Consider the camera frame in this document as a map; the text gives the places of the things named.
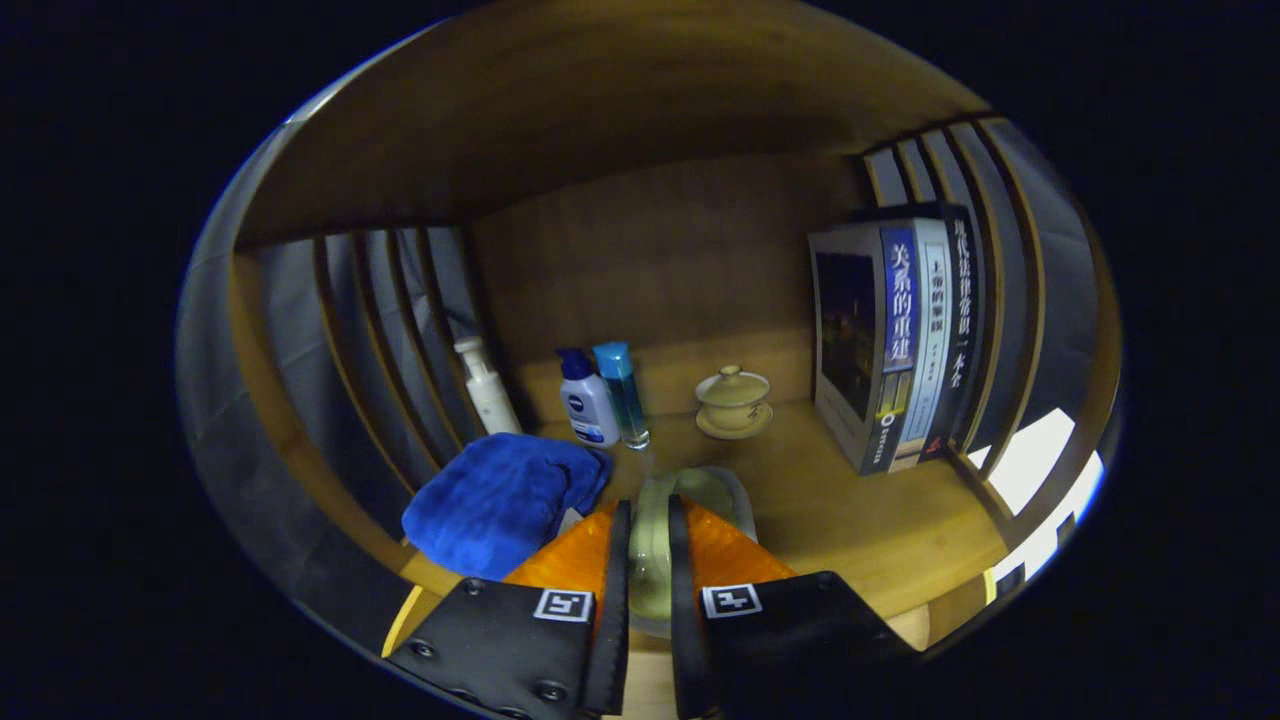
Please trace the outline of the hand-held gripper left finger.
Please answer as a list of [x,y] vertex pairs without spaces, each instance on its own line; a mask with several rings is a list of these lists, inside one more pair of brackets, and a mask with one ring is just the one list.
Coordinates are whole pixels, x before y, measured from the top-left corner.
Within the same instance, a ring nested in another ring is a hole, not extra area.
[[415,588],[384,659],[402,676],[483,719],[600,719],[623,707],[632,509],[612,503],[535,557],[579,561],[575,582],[467,577],[435,597]]

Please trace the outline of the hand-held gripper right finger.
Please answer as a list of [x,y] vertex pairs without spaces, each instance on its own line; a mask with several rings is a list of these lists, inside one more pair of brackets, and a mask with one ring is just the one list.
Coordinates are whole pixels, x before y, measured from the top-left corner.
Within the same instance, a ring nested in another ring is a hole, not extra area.
[[673,495],[669,629],[681,719],[887,719],[919,653],[838,574],[794,574]]

